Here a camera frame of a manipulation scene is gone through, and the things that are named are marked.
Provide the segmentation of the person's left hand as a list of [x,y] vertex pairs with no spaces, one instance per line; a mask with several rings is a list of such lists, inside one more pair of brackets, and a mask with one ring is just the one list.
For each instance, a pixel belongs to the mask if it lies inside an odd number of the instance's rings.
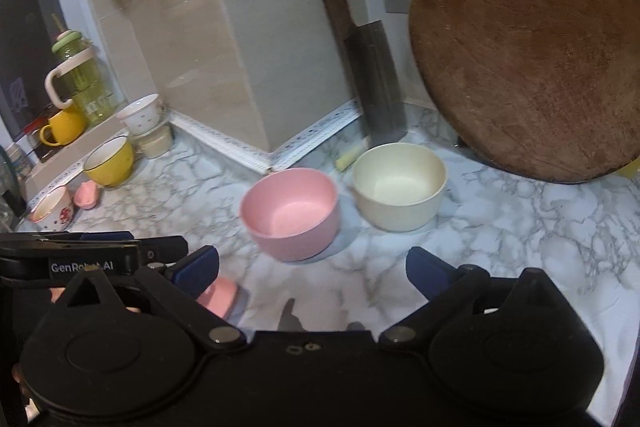
[[44,314],[23,349],[20,369],[36,402],[61,414],[112,416],[153,399],[148,361],[151,319],[137,291],[101,291],[83,281]]

